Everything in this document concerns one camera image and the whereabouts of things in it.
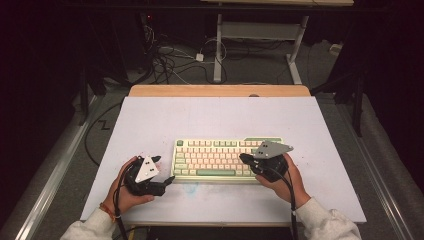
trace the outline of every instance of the handheld controller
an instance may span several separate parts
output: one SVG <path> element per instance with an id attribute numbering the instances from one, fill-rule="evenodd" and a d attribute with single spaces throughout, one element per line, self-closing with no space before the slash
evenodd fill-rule
<path id="1" fill-rule="evenodd" d="M 129 167 L 124 180 L 125 186 L 131 194 L 162 196 L 165 193 L 166 186 L 171 184 L 175 177 L 172 176 L 163 183 L 151 182 L 152 178 L 159 173 L 154 164 L 159 160 L 160 156 L 137 157 L 137 160 Z"/>
<path id="2" fill-rule="evenodd" d="M 293 147 L 270 141 L 262 142 L 253 155 L 242 153 L 240 159 L 250 166 L 255 174 L 261 175 L 269 182 L 281 179 L 288 170 L 283 153 L 293 150 Z"/>

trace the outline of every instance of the space bar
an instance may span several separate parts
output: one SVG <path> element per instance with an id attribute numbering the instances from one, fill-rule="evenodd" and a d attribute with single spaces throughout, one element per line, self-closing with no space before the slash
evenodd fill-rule
<path id="1" fill-rule="evenodd" d="M 235 174 L 234 170 L 197 170 L 197 176 L 234 176 Z"/>

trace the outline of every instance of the white sleeve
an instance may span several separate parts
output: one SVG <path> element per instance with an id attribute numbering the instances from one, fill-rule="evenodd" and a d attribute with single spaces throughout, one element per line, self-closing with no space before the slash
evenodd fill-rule
<path id="1" fill-rule="evenodd" d="M 115 223 L 109 214 L 97 208 L 84 223 L 77 221 L 71 224 L 60 239 L 111 240 L 114 230 Z"/>
<path id="2" fill-rule="evenodd" d="M 337 210 L 327 211 L 311 198 L 296 210 L 305 226 L 305 236 L 310 240 L 361 239 L 359 229 L 351 220 Z"/>

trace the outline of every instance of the white paper sheet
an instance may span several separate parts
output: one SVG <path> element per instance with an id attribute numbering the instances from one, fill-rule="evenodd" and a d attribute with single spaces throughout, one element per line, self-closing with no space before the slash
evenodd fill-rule
<path id="1" fill-rule="evenodd" d="M 81 219 L 105 198 L 121 166 L 135 155 L 162 156 L 170 175 L 174 141 L 278 136 L 310 195 L 357 223 L 366 222 L 352 184 L 313 97 L 128 97 L 93 183 Z M 290 205 L 261 185 L 171 184 L 162 197 L 137 206 L 124 221 L 149 225 L 288 225 Z"/>

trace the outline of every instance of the cable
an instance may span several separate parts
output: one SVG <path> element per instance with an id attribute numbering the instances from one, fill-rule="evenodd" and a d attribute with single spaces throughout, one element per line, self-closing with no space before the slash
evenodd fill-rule
<path id="1" fill-rule="evenodd" d="M 168 76 L 168 73 L 172 74 L 175 62 L 170 58 L 167 58 L 167 57 L 164 57 L 164 58 L 165 60 L 167 60 L 166 62 L 160 57 L 160 54 L 157 54 L 157 57 L 154 59 L 156 66 L 161 66 L 162 71 L 156 71 L 156 70 L 154 71 L 155 81 L 152 82 L 151 84 L 160 84 L 164 81 L 166 81 L 167 84 L 169 84 L 170 76 Z M 159 82 L 158 80 L 163 74 L 165 74 L 165 80 Z"/>
<path id="2" fill-rule="evenodd" d="M 208 41 L 206 41 L 206 42 L 203 44 L 203 46 L 206 46 L 206 44 L 208 44 L 208 43 L 210 43 L 210 42 L 212 42 L 212 41 L 218 42 L 218 43 L 220 43 L 220 44 L 224 47 L 224 57 L 221 59 L 221 61 L 222 61 L 222 60 L 224 60 L 224 59 L 225 59 L 225 57 L 227 56 L 227 48 L 225 47 L 225 45 L 224 45 L 224 43 L 223 43 L 223 42 L 221 42 L 221 41 L 219 41 L 219 40 L 217 40 L 217 39 L 212 38 L 212 39 L 209 39 Z"/>
<path id="3" fill-rule="evenodd" d="M 292 65 L 293 63 L 287 63 L 287 66 L 283 69 L 283 71 L 281 71 L 281 73 L 279 73 L 276 78 L 277 78 L 277 84 L 280 84 L 278 81 L 278 78 L 280 76 L 282 76 L 285 72 L 287 72 L 288 69 L 290 69 L 290 65 Z"/>
<path id="4" fill-rule="evenodd" d="M 182 79 L 180 76 L 178 76 L 178 74 L 179 74 L 179 73 L 182 73 L 182 72 L 184 72 L 184 71 L 186 71 L 186 70 L 188 70 L 188 69 L 195 68 L 195 67 L 198 67 L 198 68 L 202 68 L 202 69 L 203 69 L 203 71 L 204 71 L 204 73 L 205 73 L 205 79 L 206 79 L 206 82 L 210 83 L 210 82 L 209 82 L 209 80 L 208 80 L 208 74 L 207 74 L 206 68 L 204 68 L 204 67 L 202 67 L 202 66 L 191 66 L 191 67 L 188 67 L 188 68 L 186 68 L 186 69 L 184 69 L 184 70 L 181 70 L 181 71 L 179 71 L 179 72 L 174 72 L 174 74 L 175 74 L 177 77 L 179 77 L 179 78 L 180 78 L 183 82 L 185 82 L 185 83 L 187 83 L 187 84 L 190 84 L 190 83 L 186 82 L 184 79 Z"/>
<path id="5" fill-rule="evenodd" d="M 170 55 L 170 56 L 173 56 L 173 57 L 186 57 L 186 58 L 194 59 L 194 57 L 190 56 L 188 53 L 186 53 L 186 52 L 184 52 L 184 51 L 182 51 L 182 50 L 179 50 L 179 49 L 176 49 L 176 48 L 173 48 L 173 47 L 172 47 L 172 48 L 170 48 L 170 47 L 159 47 L 159 50 L 160 50 L 161 48 L 165 48 L 165 49 L 172 49 L 172 51 L 171 51 L 170 53 L 167 53 L 167 54 L 165 54 L 165 55 L 170 55 L 170 54 L 171 54 L 171 53 L 173 53 L 174 51 L 177 51 L 177 52 L 184 53 L 185 55 L 183 55 L 183 56 Z"/>
<path id="6" fill-rule="evenodd" d="M 122 171 L 122 174 L 118 180 L 118 186 L 113 192 L 113 205 L 115 207 L 115 217 L 118 222 L 119 230 L 121 231 L 121 236 L 124 240 L 128 240 L 128 237 L 126 234 L 127 231 L 125 230 L 124 223 L 122 222 L 121 210 L 119 209 L 119 193 L 121 192 L 121 187 L 125 186 L 125 185 L 122 185 L 124 177 L 127 174 L 128 170 L 134 165 L 134 163 L 135 161 L 130 163 L 128 166 L 126 166 L 124 171 Z"/>
<path id="7" fill-rule="evenodd" d="M 152 40 L 150 41 L 150 47 L 149 49 L 147 49 L 147 51 L 150 51 L 150 49 L 153 47 L 153 42 L 155 41 L 155 32 L 153 31 L 153 29 L 147 25 L 144 26 L 145 28 L 147 28 L 149 31 L 149 35 L 148 38 L 146 39 L 147 42 L 149 42 L 150 37 L 152 37 Z"/>
<path id="8" fill-rule="evenodd" d="M 297 230 L 297 220 L 296 220 L 296 198 L 294 195 L 294 190 L 293 190 L 293 182 L 291 180 L 291 176 L 290 176 L 290 172 L 287 170 L 287 174 L 289 175 L 289 180 L 290 183 L 287 181 L 287 179 L 281 175 L 278 171 L 276 171 L 273 168 L 269 168 L 266 167 L 264 168 L 264 170 L 270 170 L 273 173 L 275 173 L 279 178 L 281 178 L 281 180 L 283 180 L 283 182 L 287 185 L 289 191 L 290 191 L 290 202 L 291 202 L 291 210 L 292 210 L 292 214 L 291 214 L 291 221 L 292 221 L 292 228 L 293 228 L 293 238 L 294 240 L 298 240 L 299 236 L 298 236 L 298 230 Z"/>
<path id="9" fill-rule="evenodd" d="M 94 157 L 91 155 L 90 151 L 88 150 L 88 145 L 87 145 L 87 139 L 88 139 L 88 134 L 90 133 L 91 129 L 93 128 L 93 126 L 100 120 L 101 117 L 103 117 L 106 113 L 108 113 L 110 110 L 112 110 L 113 108 L 117 107 L 117 106 L 121 106 L 122 102 L 117 103 L 115 105 L 112 105 L 111 107 L 109 107 L 106 111 L 104 111 L 98 118 L 96 118 L 96 120 L 93 121 L 93 123 L 90 125 L 90 127 L 88 127 L 87 133 L 85 134 L 84 137 L 84 147 L 85 147 L 85 151 L 87 152 L 88 157 L 90 158 L 90 160 L 96 165 L 96 166 L 100 166 L 100 164 L 94 159 Z"/>
<path id="10" fill-rule="evenodd" d="M 253 41 L 253 42 L 255 42 L 255 44 L 254 44 L 253 42 L 249 43 L 246 39 L 241 39 L 241 41 L 237 41 L 237 40 L 230 39 L 230 38 L 223 38 L 222 40 L 233 42 L 233 43 L 236 43 L 236 44 L 244 47 L 244 48 L 231 48 L 231 47 L 228 47 L 228 43 L 225 43 L 226 46 L 227 46 L 226 50 L 228 52 L 227 53 L 227 59 L 234 60 L 234 61 L 243 60 L 243 59 L 247 58 L 250 55 L 250 53 L 257 53 L 257 52 L 261 52 L 261 51 L 265 51 L 265 50 L 275 50 L 275 49 L 279 48 L 285 42 L 283 40 L 281 40 L 281 41 L 280 40 L 273 40 L 271 42 L 270 46 L 263 47 L 263 46 L 259 46 L 258 44 L 269 44 L 269 41 L 267 41 L 267 42 Z M 246 50 L 246 53 L 242 57 L 231 58 L 231 57 L 229 57 L 229 53 L 231 52 L 231 50 L 234 50 L 234 51 Z"/>

